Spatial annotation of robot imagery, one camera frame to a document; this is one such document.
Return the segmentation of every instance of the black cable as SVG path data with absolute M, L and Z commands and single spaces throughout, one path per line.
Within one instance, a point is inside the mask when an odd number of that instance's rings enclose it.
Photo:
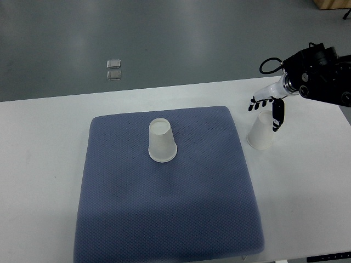
M 275 73 L 275 72 L 277 72 L 278 70 L 280 70 L 280 69 L 283 68 L 283 66 L 280 65 L 279 67 L 277 67 L 276 69 L 274 69 L 274 70 L 272 70 L 272 71 L 263 71 L 263 70 L 262 70 L 263 65 L 266 64 L 268 61 L 271 61 L 271 60 L 279 61 L 279 63 L 282 63 L 282 62 L 283 62 L 283 61 L 282 61 L 281 59 L 279 59 L 279 58 L 269 58 L 269 59 L 266 59 L 265 61 L 263 61 L 263 62 L 261 63 L 261 65 L 260 65 L 260 67 L 259 67 L 259 72 L 260 72 L 261 74 L 272 74 L 272 73 Z
M 351 12 L 351 8 L 347 11 L 347 13 L 344 15 L 344 17 L 342 19 L 346 20 L 346 18 L 349 16 L 350 12 Z

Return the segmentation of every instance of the robotic arm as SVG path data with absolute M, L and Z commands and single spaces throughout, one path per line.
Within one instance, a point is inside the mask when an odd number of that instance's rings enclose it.
M 279 61 L 280 66 L 273 71 L 263 71 L 263 65 L 270 60 Z M 273 102 L 273 131 L 276 132 L 284 122 L 283 99 L 287 96 L 300 94 L 306 99 L 351 107 L 351 55 L 339 57 L 334 47 L 309 43 L 309 48 L 284 61 L 278 58 L 265 60 L 259 71 L 271 74 L 280 69 L 283 75 L 279 81 L 255 92 L 248 108 L 249 111 L 257 110 L 260 103 L 264 107 L 268 101 Z

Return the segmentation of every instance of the white table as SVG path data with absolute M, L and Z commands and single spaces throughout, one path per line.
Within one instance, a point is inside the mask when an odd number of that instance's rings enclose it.
M 96 116 L 227 106 L 262 217 L 265 250 L 246 262 L 350 250 L 351 126 L 338 106 L 285 99 L 268 150 L 246 134 L 253 93 L 278 77 L 0 103 L 0 261 L 72 262 L 89 125 Z M 214 260 L 241 262 L 242 258 Z

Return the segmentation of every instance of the blue cushion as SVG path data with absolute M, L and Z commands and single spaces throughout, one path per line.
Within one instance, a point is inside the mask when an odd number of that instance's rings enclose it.
M 149 124 L 169 120 L 176 157 L 153 161 Z M 264 239 L 250 175 L 226 107 L 94 118 L 74 261 L 195 261 L 249 255 Z

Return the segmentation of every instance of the white cup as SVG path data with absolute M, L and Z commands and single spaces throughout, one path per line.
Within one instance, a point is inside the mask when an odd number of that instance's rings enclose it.
M 246 136 L 248 143 L 258 150 L 269 148 L 274 135 L 272 128 L 272 111 L 262 111 Z
M 163 118 L 154 119 L 149 125 L 149 155 L 159 163 L 172 160 L 177 154 L 171 124 Z

